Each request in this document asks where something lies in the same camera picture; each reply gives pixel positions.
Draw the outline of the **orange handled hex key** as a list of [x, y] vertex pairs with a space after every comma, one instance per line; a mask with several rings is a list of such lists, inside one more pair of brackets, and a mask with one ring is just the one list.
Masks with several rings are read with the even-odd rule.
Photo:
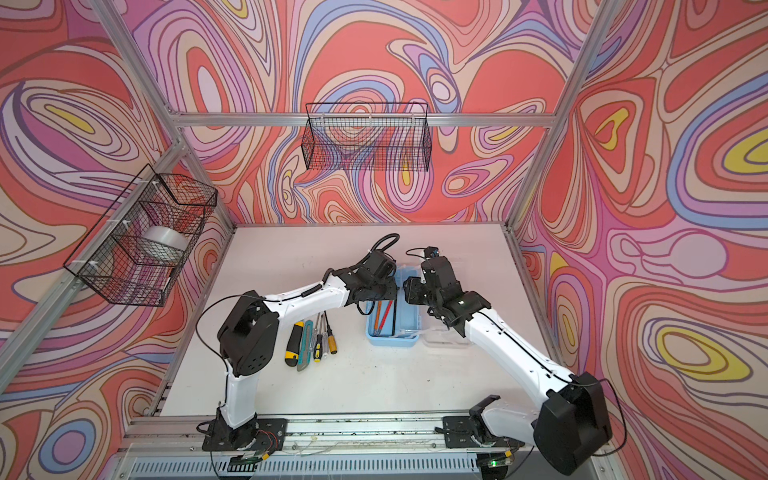
[[379, 302], [377, 302], [377, 305], [376, 305], [375, 316], [374, 316], [373, 335], [378, 335], [380, 318], [381, 318], [381, 310], [382, 310], [383, 304], [384, 304], [383, 301], [379, 301]]

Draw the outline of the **blue plastic tool box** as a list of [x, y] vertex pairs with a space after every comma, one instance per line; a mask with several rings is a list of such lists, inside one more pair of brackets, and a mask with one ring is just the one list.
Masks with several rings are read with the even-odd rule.
[[420, 337], [421, 318], [418, 305], [406, 301], [404, 283], [419, 274], [416, 267], [399, 266], [395, 273], [397, 297], [395, 300], [369, 302], [372, 309], [366, 319], [366, 337], [377, 347], [413, 347]]

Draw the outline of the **yellow black utility knife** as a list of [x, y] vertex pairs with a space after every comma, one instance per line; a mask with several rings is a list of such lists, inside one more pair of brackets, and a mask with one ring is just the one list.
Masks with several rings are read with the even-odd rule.
[[286, 344], [284, 361], [288, 367], [298, 366], [301, 352], [301, 341], [304, 333], [304, 321], [293, 324], [289, 339]]

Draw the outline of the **black hex key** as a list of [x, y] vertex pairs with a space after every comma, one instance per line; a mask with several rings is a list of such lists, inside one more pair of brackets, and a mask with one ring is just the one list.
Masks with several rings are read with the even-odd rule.
[[395, 332], [396, 332], [397, 309], [398, 309], [398, 300], [396, 298], [395, 301], [394, 301], [394, 305], [392, 307], [392, 323], [391, 323], [391, 332], [390, 332], [390, 337], [391, 338], [393, 338], [395, 336]]

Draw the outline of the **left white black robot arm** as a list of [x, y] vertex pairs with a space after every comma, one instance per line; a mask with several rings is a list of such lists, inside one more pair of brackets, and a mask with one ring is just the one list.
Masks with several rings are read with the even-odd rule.
[[280, 325], [292, 325], [327, 310], [393, 300], [396, 262], [382, 250], [369, 251], [351, 267], [330, 269], [313, 284], [281, 294], [244, 293], [217, 333], [227, 364], [225, 400], [218, 408], [227, 427], [238, 429], [256, 417], [258, 374], [273, 357]]

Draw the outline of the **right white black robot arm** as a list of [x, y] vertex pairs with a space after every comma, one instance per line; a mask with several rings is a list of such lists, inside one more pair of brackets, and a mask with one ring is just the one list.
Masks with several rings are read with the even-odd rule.
[[475, 291], [466, 291], [435, 247], [421, 254], [421, 273], [404, 281], [406, 302], [480, 347], [522, 388], [534, 410], [516, 412], [499, 398], [479, 403], [480, 425], [494, 437], [534, 444], [560, 474], [571, 475], [613, 437], [601, 382], [573, 374], [519, 335]]

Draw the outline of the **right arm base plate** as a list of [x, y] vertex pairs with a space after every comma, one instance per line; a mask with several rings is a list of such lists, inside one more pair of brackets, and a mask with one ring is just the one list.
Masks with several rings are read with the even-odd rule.
[[517, 451], [523, 442], [508, 437], [498, 437], [469, 415], [444, 416], [442, 424], [434, 432], [443, 437], [449, 449], [505, 448]]

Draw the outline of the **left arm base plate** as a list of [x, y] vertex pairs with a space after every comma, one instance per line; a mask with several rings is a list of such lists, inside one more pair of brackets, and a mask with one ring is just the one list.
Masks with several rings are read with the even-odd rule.
[[217, 417], [199, 425], [204, 435], [205, 452], [254, 451], [273, 453], [283, 449], [288, 420], [286, 418], [254, 418], [238, 428], [230, 427]]

